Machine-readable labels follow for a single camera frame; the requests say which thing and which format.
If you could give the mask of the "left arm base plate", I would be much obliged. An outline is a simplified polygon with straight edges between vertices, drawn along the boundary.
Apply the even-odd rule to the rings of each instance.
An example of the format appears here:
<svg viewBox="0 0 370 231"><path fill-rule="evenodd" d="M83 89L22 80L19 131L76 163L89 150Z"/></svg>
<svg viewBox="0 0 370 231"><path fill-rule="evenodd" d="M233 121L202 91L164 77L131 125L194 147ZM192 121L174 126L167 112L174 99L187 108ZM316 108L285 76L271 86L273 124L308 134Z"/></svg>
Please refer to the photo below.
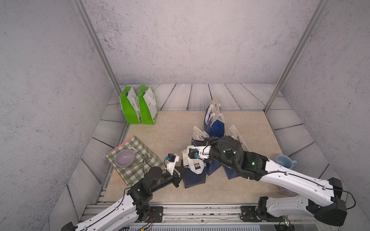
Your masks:
<svg viewBox="0 0 370 231"><path fill-rule="evenodd" d="M162 206L153 206L150 207L150 211L147 216L144 216L145 223L151 222L151 223L162 223L163 220L163 211L164 207Z"/></svg>

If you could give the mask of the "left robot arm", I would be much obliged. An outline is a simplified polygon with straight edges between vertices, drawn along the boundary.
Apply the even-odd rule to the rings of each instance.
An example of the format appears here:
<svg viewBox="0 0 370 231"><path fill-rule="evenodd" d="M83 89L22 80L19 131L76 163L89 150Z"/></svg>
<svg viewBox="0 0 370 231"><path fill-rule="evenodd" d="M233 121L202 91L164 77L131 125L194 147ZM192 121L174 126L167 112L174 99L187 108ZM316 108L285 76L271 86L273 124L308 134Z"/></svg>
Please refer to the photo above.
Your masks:
<svg viewBox="0 0 370 231"><path fill-rule="evenodd" d="M118 231L137 221L147 220L150 214L149 201L153 193L167 185L176 188L189 168L175 167L173 173L152 167L134 186L124 190L124 195L116 203L94 217L73 225L69 222L61 228L63 231Z"/></svg>

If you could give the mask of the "green white takeout bag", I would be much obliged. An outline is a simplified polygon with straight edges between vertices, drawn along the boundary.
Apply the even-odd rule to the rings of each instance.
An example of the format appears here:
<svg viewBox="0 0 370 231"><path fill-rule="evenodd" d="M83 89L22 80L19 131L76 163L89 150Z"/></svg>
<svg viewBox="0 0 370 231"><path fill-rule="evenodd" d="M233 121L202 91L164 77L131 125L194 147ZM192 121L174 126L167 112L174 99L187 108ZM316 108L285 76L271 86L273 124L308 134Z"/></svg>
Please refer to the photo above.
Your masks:
<svg viewBox="0 0 370 231"><path fill-rule="evenodd" d="M138 98L131 86L124 87L119 96L120 108L129 124L141 124Z"/></svg>
<svg viewBox="0 0 370 231"><path fill-rule="evenodd" d="M142 124L155 125L158 116L157 102L151 87L142 85L138 93Z"/></svg>

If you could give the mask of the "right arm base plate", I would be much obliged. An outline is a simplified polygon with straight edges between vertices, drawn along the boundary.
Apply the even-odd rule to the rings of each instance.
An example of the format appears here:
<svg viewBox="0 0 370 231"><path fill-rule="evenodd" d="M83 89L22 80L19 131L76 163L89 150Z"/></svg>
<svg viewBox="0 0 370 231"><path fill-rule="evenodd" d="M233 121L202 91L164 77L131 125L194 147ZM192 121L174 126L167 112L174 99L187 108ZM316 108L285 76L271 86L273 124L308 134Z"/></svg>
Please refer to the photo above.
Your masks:
<svg viewBox="0 0 370 231"><path fill-rule="evenodd" d="M240 219L244 222L278 222L283 216L276 217L268 213L267 200L269 197L260 197L257 206L241 206Z"/></svg>

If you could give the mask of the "dark navy takeaway bag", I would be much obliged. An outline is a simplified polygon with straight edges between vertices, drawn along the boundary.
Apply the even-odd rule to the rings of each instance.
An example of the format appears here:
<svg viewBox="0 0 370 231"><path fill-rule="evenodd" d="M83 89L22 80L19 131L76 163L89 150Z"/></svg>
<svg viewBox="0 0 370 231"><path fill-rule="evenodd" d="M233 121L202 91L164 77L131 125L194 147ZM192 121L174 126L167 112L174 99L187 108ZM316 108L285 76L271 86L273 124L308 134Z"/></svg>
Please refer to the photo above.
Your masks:
<svg viewBox="0 0 370 231"><path fill-rule="evenodd" d="M189 157L190 149L195 149L195 151L198 151L198 149L193 145L188 146L182 151L182 165L183 167L189 169L189 171L183 177L183 182L186 189L204 184L206 182L205 164L200 159L191 159Z"/></svg>

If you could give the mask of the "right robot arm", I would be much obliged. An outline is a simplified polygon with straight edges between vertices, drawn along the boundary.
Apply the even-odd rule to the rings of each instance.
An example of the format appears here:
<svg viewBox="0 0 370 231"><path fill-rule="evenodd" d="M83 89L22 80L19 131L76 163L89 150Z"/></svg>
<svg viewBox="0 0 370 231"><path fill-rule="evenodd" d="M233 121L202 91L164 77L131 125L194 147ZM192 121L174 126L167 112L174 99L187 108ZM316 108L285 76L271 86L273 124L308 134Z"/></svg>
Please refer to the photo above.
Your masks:
<svg viewBox="0 0 370 231"><path fill-rule="evenodd" d="M258 218L285 215L309 215L330 226L345 223L347 207L342 200L341 180L322 180L288 169L258 153L244 151L241 142L231 136L202 141L201 146L188 146L189 159L217 161L248 180L262 181L297 193L282 199L260 197L255 213Z"/></svg>

